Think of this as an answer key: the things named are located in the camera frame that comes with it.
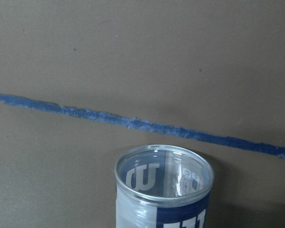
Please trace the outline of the clear Wilson tennis ball can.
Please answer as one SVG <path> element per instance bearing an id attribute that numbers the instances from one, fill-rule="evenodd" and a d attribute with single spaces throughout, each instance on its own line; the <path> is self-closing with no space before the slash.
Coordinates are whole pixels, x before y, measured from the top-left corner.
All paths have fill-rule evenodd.
<path id="1" fill-rule="evenodd" d="M 146 145 L 114 167 L 118 228 L 202 228 L 214 181 L 211 165 L 193 151 Z"/>

